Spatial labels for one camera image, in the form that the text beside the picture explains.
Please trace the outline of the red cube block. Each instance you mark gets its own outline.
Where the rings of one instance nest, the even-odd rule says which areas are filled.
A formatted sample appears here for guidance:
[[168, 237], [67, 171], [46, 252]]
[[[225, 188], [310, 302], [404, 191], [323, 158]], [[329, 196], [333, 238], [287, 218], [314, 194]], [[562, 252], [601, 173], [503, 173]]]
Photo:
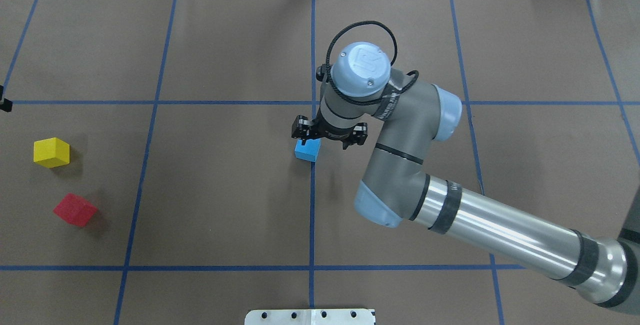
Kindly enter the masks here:
[[80, 195], [67, 193], [53, 213], [66, 223], [82, 228], [98, 213], [98, 208]]

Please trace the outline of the blue cube block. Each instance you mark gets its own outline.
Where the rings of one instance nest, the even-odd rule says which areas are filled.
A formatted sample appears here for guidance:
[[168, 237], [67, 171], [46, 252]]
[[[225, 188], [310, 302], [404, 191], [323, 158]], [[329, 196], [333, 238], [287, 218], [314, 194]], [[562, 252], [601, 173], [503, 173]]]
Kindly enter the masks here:
[[299, 160], [304, 160], [309, 163], [316, 163], [318, 160], [320, 147], [322, 145], [322, 140], [318, 139], [308, 139], [306, 141], [302, 141], [302, 139], [297, 139], [294, 148], [294, 156]]

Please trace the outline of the yellow cube block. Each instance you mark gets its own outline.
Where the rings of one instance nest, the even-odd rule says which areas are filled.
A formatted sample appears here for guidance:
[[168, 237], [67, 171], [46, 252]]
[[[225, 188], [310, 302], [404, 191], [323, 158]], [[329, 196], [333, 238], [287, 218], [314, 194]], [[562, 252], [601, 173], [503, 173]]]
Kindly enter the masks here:
[[60, 138], [41, 139], [33, 143], [33, 162], [44, 168], [66, 166], [70, 164], [70, 158], [71, 147]]

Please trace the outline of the brown paper table mat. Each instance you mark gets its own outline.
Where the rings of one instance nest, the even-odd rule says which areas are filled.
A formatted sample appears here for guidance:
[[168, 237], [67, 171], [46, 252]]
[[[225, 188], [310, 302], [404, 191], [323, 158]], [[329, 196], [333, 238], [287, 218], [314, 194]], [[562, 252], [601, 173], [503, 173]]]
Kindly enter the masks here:
[[[497, 88], [483, 104], [521, 105], [569, 90], [592, 46], [631, 127], [605, 45], [639, 58], [639, 0], [1, 0], [1, 323], [238, 325], [281, 276], [307, 285], [312, 166], [370, 144], [363, 175], [382, 123], [315, 165], [291, 123], [363, 20], [391, 28], [403, 74], [470, 100], [434, 145], [471, 124], [473, 70]], [[34, 163], [49, 138], [69, 164]], [[85, 227], [53, 213], [68, 193], [98, 208]]]

